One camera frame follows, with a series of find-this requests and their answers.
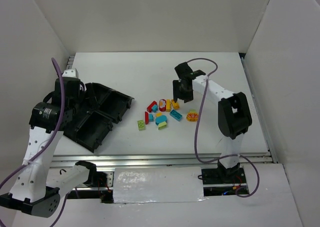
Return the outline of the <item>orange-yellow lego brick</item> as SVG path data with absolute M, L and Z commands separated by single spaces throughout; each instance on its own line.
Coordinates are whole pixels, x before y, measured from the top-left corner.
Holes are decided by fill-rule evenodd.
M 173 99 L 171 100 L 171 105 L 172 105 L 172 108 L 174 110 L 179 110 L 180 109 L 180 105 L 177 101 L 174 101 Z

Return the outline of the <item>orange flower lego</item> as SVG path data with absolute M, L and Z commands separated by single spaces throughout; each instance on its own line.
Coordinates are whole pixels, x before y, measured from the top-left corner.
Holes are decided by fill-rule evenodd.
M 199 118 L 199 114 L 195 109 L 190 109 L 186 115 L 186 119 L 189 122 L 197 122 Z

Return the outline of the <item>red lego with flower print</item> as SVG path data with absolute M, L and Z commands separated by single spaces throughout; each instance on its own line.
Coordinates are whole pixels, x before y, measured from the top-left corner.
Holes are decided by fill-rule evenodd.
M 161 112 L 165 112 L 167 109 L 167 101 L 165 99 L 160 99 L 158 103 L 158 109 Z

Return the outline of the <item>teal rounded lego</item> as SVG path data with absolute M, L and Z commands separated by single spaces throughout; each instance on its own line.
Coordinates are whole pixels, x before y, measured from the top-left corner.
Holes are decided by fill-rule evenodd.
M 167 121 L 167 116 L 166 115 L 160 115 L 158 117 L 155 118 L 155 124 L 158 126 L 160 123 L 162 122 L 166 122 Z

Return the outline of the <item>red arch lego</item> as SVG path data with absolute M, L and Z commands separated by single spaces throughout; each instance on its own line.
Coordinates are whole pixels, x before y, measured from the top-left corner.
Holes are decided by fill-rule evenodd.
M 156 101 L 152 101 L 152 102 L 148 105 L 148 107 L 146 108 L 147 112 L 151 113 L 153 106 L 156 105 L 156 104 L 157 104 Z

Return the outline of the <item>yellow lego brick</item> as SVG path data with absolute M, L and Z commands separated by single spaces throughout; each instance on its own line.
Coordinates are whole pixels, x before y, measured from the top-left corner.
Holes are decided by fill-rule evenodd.
M 170 99 L 166 99 L 166 112 L 170 112 L 172 109 L 172 104 L 171 104 L 171 100 Z

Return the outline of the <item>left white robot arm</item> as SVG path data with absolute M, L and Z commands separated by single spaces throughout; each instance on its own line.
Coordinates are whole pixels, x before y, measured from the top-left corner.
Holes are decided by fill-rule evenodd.
M 2 207 L 49 218 L 61 198 L 77 186 L 109 187 L 110 176 L 85 160 L 55 178 L 48 176 L 63 136 L 94 150 L 113 127 L 108 117 L 88 110 L 88 88 L 75 69 L 65 70 L 56 79 L 54 90 L 33 108 L 24 160 L 15 172 L 14 185 L 0 197 Z

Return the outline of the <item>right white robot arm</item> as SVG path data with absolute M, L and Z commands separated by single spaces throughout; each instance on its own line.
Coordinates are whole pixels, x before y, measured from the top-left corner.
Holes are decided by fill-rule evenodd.
M 198 120 L 202 117 L 205 100 L 217 107 L 217 126 L 224 136 L 224 149 L 217 158 L 217 175 L 223 181 L 232 179 L 240 168 L 240 149 L 245 133 L 252 125 L 252 116 L 246 95 L 220 86 L 202 70 L 192 70 L 187 62 L 174 68 L 178 80 L 172 81 L 173 99 L 185 103 L 194 99 L 194 92 L 202 95 Z

